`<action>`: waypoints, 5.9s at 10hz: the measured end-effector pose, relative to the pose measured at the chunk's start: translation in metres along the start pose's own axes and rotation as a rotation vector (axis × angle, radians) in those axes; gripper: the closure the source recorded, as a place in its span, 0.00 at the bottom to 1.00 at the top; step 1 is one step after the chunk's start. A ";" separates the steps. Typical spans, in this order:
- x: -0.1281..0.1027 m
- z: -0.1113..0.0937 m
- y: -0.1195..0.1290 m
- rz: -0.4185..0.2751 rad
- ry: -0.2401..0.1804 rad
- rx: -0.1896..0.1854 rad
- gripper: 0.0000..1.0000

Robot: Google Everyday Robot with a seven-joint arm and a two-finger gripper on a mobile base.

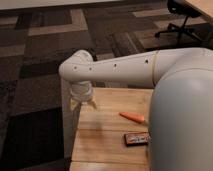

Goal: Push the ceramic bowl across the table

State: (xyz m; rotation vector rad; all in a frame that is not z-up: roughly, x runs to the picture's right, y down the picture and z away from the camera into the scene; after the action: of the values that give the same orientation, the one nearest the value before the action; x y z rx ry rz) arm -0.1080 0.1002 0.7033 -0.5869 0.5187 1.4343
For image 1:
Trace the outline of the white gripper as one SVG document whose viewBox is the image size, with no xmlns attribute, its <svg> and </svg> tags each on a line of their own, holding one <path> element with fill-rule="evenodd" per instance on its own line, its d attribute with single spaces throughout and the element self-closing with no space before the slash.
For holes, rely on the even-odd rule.
<svg viewBox="0 0 213 171">
<path fill-rule="evenodd" d="M 75 110 L 79 102 L 86 102 L 97 110 L 96 101 L 92 98 L 93 87 L 89 81 L 73 83 L 70 88 L 70 94 L 73 99 L 70 100 L 71 111 Z"/>
</svg>

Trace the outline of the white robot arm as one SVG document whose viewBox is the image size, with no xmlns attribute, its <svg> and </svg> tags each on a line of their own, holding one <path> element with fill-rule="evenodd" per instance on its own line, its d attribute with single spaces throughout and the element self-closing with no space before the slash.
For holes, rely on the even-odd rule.
<svg viewBox="0 0 213 171">
<path fill-rule="evenodd" d="M 151 171 L 213 171 L 213 50 L 154 50 L 95 61 L 85 50 L 61 63 L 59 74 L 78 102 L 92 98 L 93 81 L 151 88 Z"/>
</svg>

